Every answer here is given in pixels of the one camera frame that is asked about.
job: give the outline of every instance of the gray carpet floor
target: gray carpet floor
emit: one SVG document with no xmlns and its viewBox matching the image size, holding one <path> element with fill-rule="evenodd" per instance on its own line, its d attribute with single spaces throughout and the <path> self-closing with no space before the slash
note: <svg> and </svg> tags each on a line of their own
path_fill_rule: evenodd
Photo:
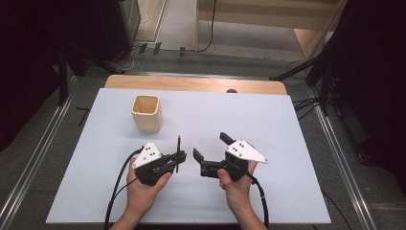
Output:
<svg viewBox="0 0 406 230">
<path fill-rule="evenodd" d="M 162 72 L 200 75 L 235 76 L 240 79 L 267 81 L 270 76 L 277 76 L 286 70 L 289 62 L 270 58 L 224 57 L 210 55 L 186 54 L 179 57 L 174 52 L 162 52 L 153 56 L 150 50 L 143 55 L 135 55 L 135 65 L 126 74 L 139 72 Z M 122 62 L 130 65 L 131 61 Z M 53 142 L 43 159 L 29 191 L 25 195 L 9 229 L 102 229 L 102 224 L 63 224 L 45 223 L 58 186 L 63 178 L 70 158 L 80 137 L 79 126 L 84 112 L 77 107 L 91 107 L 98 90 L 104 86 L 110 75 L 90 62 L 85 77 L 77 77 L 75 94 L 67 113 L 60 124 Z M 284 83 L 292 101 L 309 98 L 308 87 L 304 84 L 305 73 L 300 73 Z M 31 118 L 10 147 L 0 153 L 0 201 L 4 202 L 17 182 L 30 159 L 36 144 L 56 110 L 57 92 L 52 95 Z M 353 145 L 342 121 L 329 108 L 330 120 L 336 135 L 350 162 L 351 169 L 362 189 L 378 229 L 406 229 L 406 209 L 399 205 L 406 202 L 405 196 L 397 188 L 395 179 L 379 167 L 365 167 L 357 160 Z M 318 176 L 321 188 L 328 194 L 326 205 L 332 224 L 322 225 L 272 225 L 271 229 L 362 229 L 358 216 L 350 200 L 348 190 L 337 168 L 335 159 L 326 136 L 312 110 L 300 121 L 304 138 Z M 334 201 L 339 210 L 332 205 Z M 66 210 L 66 215 L 75 210 Z M 139 229 L 152 229 L 141 226 Z M 153 229 L 171 229 L 170 227 L 153 227 Z"/>
</svg>

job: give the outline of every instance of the pen holder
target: pen holder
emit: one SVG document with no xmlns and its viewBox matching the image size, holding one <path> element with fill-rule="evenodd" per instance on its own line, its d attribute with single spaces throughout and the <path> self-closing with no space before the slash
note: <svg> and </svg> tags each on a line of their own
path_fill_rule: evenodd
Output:
<svg viewBox="0 0 406 230">
<path fill-rule="evenodd" d="M 135 125 L 142 132 L 157 132 L 162 124 L 162 109 L 158 97 L 139 95 L 131 109 Z"/>
</svg>

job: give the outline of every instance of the floor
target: floor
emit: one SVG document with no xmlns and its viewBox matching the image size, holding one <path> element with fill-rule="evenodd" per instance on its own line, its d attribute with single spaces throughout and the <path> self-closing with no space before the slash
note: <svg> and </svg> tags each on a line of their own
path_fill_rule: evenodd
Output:
<svg viewBox="0 0 406 230">
<path fill-rule="evenodd" d="M 185 13 L 186 10 L 193 9 L 191 2 L 194 1 L 168 1 L 156 36 L 156 41 L 162 42 L 163 49 L 178 50 L 181 46 L 193 48 L 194 38 L 191 37 L 194 34 L 190 30 L 182 29 L 192 25 L 191 21 L 186 19 L 193 18 L 192 13 Z M 200 45 L 204 47 L 209 40 L 209 30 L 206 32 L 203 30 L 207 28 L 207 22 L 200 23 L 202 28 Z M 152 50 L 147 50 L 142 55 L 134 53 L 115 64 L 125 69 L 135 60 L 132 67 L 126 71 L 127 74 L 181 73 L 267 81 L 269 77 L 277 76 L 303 61 L 299 44 L 291 30 L 247 28 L 246 30 L 249 30 L 247 32 L 241 29 L 242 27 L 234 30 L 235 27 L 238 25 L 215 23 L 215 50 L 212 46 L 212 50 L 206 54 L 187 53 L 184 57 L 179 57 L 177 52 L 162 51 L 160 55 L 154 56 Z M 225 38 L 228 34 L 234 35 L 234 39 Z M 261 41 L 260 37 L 272 39 Z M 71 83 L 72 99 L 66 104 L 63 119 L 53 132 L 53 139 L 42 153 L 38 153 L 41 149 L 37 149 L 37 145 L 42 141 L 42 133 L 46 131 L 47 125 L 53 121 L 57 113 L 57 92 L 31 118 L 11 146 L 0 153 L 0 177 L 4 178 L 0 184 L 0 201 L 3 203 L 10 198 L 9 195 L 18 181 L 24 179 L 21 175 L 31 162 L 32 156 L 39 156 L 39 165 L 34 170 L 34 176 L 26 180 L 30 187 L 20 194 L 22 199 L 15 203 L 18 209 L 16 213 L 11 214 L 13 218 L 6 225 L 0 224 L 0 229 L 101 229 L 100 224 L 45 224 L 55 193 L 83 128 L 80 121 L 85 118 L 85 111 L 80 108 L 92 106 L 99 88 L 104 86 L 109 76 L 109 73 L 99 66 L 91 62 L 86 64 L 89 68 L 86 77 L 74 77 Z M 315 92 L 319 90 L 318 87 L 307 87 L 304 84 L 305 76 L 306 73 L 301 72 L 284 81 L 292 101 L 308 99 L 312 90 Z M 320 186 L 326 192 L 326 205 L 332 224 L 273 225 L 272 229 L 368 229 L 362 224 L 363 221 L 360 220 L 362 217 L 354 208 L 355 203 L 350 195 L 349 185 L 345 182 L 340 164 L 337 163 L 337 156 L 326 136 L 325 127 L 321 124 L 320 111 L 317 107 L 310 110 L 310 107 L 299 111 L 298 117 L 309 111 L 301 119 L 300 125 Z M 356 181 L 356 188 L 368 204 L 373 222 L 370 229 L 406 229 L 406 198 L 398 189 L 394 177 L 380 167 L 366 167 L 360 164 L 356 146 L 331 105 L 328 107 L 328 114 L 328 121 L 333 127 L 340 150 Z M 3 212 L 0 220 L 2 224 L 5 223 Z"/>
</svg>

